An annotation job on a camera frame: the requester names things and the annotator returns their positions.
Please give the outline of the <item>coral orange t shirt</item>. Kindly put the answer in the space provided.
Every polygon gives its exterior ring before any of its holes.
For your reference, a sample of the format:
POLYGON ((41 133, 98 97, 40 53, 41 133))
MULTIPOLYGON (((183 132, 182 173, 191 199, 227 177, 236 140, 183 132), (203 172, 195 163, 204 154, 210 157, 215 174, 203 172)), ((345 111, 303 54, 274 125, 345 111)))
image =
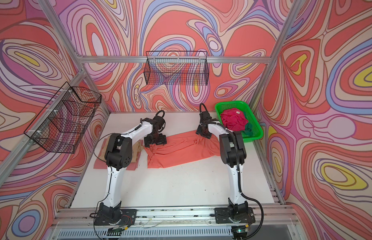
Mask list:
POLYGON ((165 145, 145 148, 149 169, 170 168, 220 155, 217 137, 204 138, 195 131, 169 136, 165 145))

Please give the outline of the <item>green plastic basket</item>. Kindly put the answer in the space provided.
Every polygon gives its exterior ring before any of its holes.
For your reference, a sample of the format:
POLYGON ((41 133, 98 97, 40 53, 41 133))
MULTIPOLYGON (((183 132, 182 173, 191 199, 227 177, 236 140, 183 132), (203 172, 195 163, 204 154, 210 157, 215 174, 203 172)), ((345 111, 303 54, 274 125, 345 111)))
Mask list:
POLYGON ((224 110, 232 109, 232 108, 237 108, 240 111, 242 111, 245 114, 246 119, 253 125, 253 131, 254 131, 254 136, 250 138, 244 138, 243 135, 243 141, 244 143, 250 143, 255 140, 259 140, 264 136, 264 131, 261 128, 259 122, 257 121, 256 117, 254 116, 252 110, 250 109, 249 105, 245 102, 242 101, 232 101, 232 102, 220 102, 215 105, 215 110, 218 114, 219 121, 222 124, 221 120, 221 113, 224 110))

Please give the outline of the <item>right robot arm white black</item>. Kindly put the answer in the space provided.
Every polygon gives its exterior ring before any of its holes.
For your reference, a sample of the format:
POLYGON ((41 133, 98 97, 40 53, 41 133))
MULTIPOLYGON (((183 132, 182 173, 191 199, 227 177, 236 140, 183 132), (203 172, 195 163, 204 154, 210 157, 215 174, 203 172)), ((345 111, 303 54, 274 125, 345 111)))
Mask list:
POLYGON ((233 132, 219 120, 211 117, 205 104, 199 107, 200 123, 197 128, 197 135, 206 139, 216 136, 219 140, 219 150, 222 162, 226 165, 229 172, 230 196, 228 206, 216 208, 213 216, 218 224, 244 224, 252 225, 256 222, 253 209, 249 202, 254 202, 261 210, 261 220, 259 226, 264 222, 264 210, 262 204, 246 196, 243 192, 243 168, 247 158, 246 147, 240 132, 233 132))

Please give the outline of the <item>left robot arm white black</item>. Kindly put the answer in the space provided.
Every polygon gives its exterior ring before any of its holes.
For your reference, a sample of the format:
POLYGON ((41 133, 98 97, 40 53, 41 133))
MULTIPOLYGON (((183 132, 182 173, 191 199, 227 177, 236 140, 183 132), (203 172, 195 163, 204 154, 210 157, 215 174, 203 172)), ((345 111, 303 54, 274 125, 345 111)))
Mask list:
POLYGON ((133 145, 144 140, 146 148, 152 145, 165 145, 166 136, 162 134, 165 128, 165 112, 158 111, 151 118, 141 119, 138 126, 127 133, 113 133, 107 143, 104 159, 107 165, 107 185, 105 198, 99 204, 98 218, 116 223, 121 219, 121 184, 127 167, 132 162, 133 145))

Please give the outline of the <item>magenta t shirt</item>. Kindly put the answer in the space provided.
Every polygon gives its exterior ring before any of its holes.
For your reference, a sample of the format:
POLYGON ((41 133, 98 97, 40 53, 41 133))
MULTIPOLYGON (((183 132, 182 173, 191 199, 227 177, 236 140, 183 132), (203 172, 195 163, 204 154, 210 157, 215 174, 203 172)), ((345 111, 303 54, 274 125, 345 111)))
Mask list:
POLYGON ((231 131, 244 131, 249 123, 245 114, 237 108, 224 110, 220 117, 222 124, 231 131))

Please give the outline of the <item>dark green t shirt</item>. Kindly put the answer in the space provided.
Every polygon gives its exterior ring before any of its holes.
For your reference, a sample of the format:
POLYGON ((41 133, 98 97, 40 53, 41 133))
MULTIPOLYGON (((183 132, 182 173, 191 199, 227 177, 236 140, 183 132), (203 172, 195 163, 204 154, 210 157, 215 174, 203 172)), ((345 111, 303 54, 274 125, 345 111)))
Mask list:
POLYGON ((253 137, 254 136, 253 125, 251 123, 247 123, 241 127, 239 132, 241 132, 244 138, 253 137))

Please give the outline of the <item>folded pink t shirt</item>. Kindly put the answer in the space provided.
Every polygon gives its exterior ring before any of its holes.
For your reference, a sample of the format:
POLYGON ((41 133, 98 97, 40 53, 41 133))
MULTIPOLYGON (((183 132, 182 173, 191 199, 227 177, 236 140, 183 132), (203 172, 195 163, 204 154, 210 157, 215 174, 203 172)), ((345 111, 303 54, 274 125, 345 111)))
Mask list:
MULTIPOLYGON (((127 167, 127 170, 128 171, 135 171, 135 169, 138 167, 138 162, 136 164, 129 164, 129 166, 127 167)), ((93 166, 94 169, 107 169, 107 165, 106 165, 106 161, 102 161, 99 157, 95 160, 95 163, 94 163, 94 166, 93 166)))

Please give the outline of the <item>aluminium frame right post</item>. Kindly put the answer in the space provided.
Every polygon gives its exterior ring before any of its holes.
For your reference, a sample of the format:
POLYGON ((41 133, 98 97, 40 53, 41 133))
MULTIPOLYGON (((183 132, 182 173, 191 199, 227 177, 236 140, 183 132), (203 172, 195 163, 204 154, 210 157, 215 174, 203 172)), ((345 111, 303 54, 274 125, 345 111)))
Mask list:
POLYGON ((300 12, 301 7, 304 5, 305 1, 296 0, 293 1, 292 6, 289 10, 289 13, 287 15, 286 21, 284 22, 284 25, 282 27, 282 30, 280 32, 280 35, 278 36, 276 40, 276 44, 272 50, 270 61, 265 67, 262 77, 255 89, 255 92, 253 94, 253 97, 250 101, 250 108, 252 111, 256 111, 257 106, 260 102, 264 87, 266 86, 268 78, 272 75, 273 67, 276 65, 278 55, 281 52, 281 49, 283 47, 283 44, 285 43, 289 32, 291 28, 293 27, 293 24, 300 12))

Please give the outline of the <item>aluminium frame post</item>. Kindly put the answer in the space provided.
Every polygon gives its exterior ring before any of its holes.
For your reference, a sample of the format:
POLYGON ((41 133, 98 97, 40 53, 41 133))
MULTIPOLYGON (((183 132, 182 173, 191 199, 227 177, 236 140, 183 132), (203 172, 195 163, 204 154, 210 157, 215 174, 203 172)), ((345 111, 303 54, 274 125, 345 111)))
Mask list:
POLYGON ((61 23, 58 15, 56 14, 55 10, 53 9, 52 4, 50 1, 38 1, 39 6, 41 7, 42 11, 46 15, 48 21, 51 23, 52 27, 56 31, 57 37, 62 41, 65 49, 67 50, 69 56, 71 57, 74 65, 78 68, 79 77, 74 77, 70 81, 70 85, 72 86, 79 86, 79 84, 84 81, 87 84, 87 87, 92 91, 97 93, 99 89, 95 85, 93 79, 90 77, 88 71, 80 62, 79 53, 75 49, 74 45, 72 44, 68 34, 66 33, 63 24, 61 23))
POLYGON ((276 44, 272 50, 270 61, 265 67, 262 77, 255 89, 255 92, 253 94, 253 97, 250 101, 250 108, 252 111, 256 111, 257 106, 260 102, 264 87, 266 86, 268 78, 272 75, 273 67, 276 65, 278 55, 281 52, 281 49, 283 47, 283 44, 285 43, 289 32, 291 28, 293 27, 293 24, 300 12, 301 7, 304 5, 305 1, 296 0, 293 1, 292 6, 289 10, 289 13, 287 15, 286 21, 284 22, 284 25, 282 27, 282 30, 280 32, 280 35, 278 36, 276 40, 276 44))

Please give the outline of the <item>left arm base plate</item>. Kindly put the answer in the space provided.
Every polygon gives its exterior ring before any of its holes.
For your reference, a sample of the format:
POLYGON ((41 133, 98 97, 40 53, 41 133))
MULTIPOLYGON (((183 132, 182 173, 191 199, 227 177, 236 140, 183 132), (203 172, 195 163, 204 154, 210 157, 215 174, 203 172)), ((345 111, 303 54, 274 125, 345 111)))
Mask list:
POLYGON ((103 210, 93 214, 95 226, 134 225, 137 209, 103 210))

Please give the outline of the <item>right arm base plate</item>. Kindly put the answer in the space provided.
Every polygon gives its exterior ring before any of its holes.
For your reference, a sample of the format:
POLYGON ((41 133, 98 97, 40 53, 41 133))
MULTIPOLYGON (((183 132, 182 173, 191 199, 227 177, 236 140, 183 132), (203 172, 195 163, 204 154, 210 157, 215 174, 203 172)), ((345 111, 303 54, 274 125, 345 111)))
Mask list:
POLYGON ((247 214, 239 214, 231 217, 228 208, 215 208, 213 217, 217 224, 254 224, 256 222, 255 214, 252 208, 248 208, 247 214))

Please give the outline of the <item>aluminium front rail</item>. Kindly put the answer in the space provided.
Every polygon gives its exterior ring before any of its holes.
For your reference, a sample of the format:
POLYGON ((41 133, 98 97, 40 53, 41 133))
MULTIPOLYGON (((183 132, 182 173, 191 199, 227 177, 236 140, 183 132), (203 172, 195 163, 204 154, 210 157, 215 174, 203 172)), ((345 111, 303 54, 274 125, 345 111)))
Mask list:
MULTIPOLYGON (((215 225, 215 208, 223 208, 223 205, 215 206, 178 206, 178 207, 136 207, 134 227, 149 227, 159 225, 170 226, 209 226, 215 225)), ((293 225, 299 224, 299 218, 293 207, 288 205, 266 204, 264 209, 265 225, 293 225)), ((59 210, 53 219, 53 226, 62 227, 90 227, 93 218, 90 214, 95 208, 69 208, 59 210)))

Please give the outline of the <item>aluminium frame horizontal back bar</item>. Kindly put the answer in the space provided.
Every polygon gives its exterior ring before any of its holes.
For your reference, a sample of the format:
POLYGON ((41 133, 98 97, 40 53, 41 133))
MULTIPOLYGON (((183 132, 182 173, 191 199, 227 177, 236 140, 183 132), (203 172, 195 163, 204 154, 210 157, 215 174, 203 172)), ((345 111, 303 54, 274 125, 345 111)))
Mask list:
POLYGON ((147 59, 175 60, 205 59, 212 64, 259 63, 269 64, 271 57, 143 57, 143 56, 79 56, 81 63, 145 63, 147 59))

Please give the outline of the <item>aluminium frame left post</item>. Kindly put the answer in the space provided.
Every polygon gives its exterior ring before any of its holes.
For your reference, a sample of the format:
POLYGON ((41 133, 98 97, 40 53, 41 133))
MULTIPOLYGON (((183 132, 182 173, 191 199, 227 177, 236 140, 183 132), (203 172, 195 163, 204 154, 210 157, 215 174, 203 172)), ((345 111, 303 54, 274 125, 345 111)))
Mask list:
POLYGON ((92 91, 97 93, 99 89, 95 85, 93 79, 90 77, 88 71, 80 62, 79 53, 75 49, 74 45, 72 44, 68 34, 66 33, 63 24, 61 23, 58 15, 56 14, 55 10, 53 9, 52 4, 50 1, 38 1, 39 6, 41 7, 42 11, 46 15, 48 21, 51 23, 52 27, 56 31, 57 37, 62 41, 65 49, 67 50, 69 56, 71 57, 74 65, 78 68, 79 77, 74 77, 70 81, 70 85, 72 86, 79 86, 79 84, 84 81, 87 84, 87 87, 92 91))

